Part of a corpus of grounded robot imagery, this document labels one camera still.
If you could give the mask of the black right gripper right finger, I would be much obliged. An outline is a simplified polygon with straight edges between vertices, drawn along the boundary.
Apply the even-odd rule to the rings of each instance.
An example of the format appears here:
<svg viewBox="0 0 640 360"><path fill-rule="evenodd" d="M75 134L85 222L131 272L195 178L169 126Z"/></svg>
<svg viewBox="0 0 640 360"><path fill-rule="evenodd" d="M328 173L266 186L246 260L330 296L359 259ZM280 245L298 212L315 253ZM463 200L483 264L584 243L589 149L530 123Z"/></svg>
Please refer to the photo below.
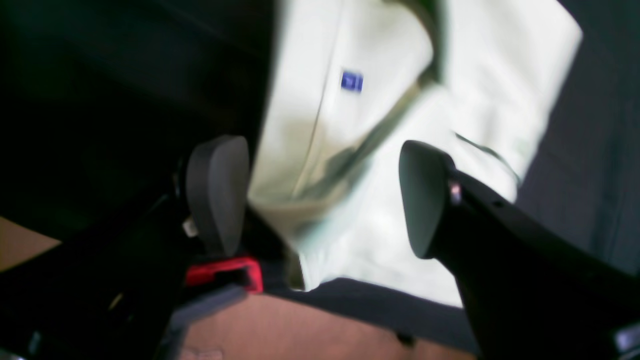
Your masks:
<svg viewBox="0 0 640 360"><path fill-rule="evenodd" d="M567 244L427 143L403 143L398 178L410 247L454 276L485 360L639 358L637 278Z"/></svg>

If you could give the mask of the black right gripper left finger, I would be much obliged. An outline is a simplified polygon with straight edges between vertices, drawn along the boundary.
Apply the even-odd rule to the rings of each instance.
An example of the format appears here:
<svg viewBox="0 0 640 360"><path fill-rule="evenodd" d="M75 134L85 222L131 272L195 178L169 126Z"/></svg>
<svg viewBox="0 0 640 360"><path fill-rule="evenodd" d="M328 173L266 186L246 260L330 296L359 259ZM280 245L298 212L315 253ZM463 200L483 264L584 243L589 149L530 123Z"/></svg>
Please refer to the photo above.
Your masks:
<svg viewBox="0 0 640 360"><path fill-rule="evenodd" d="M186 273L235 255L250 156L199 144L110 217L1 274L1 351L23 360L157 360Z"/></svg>

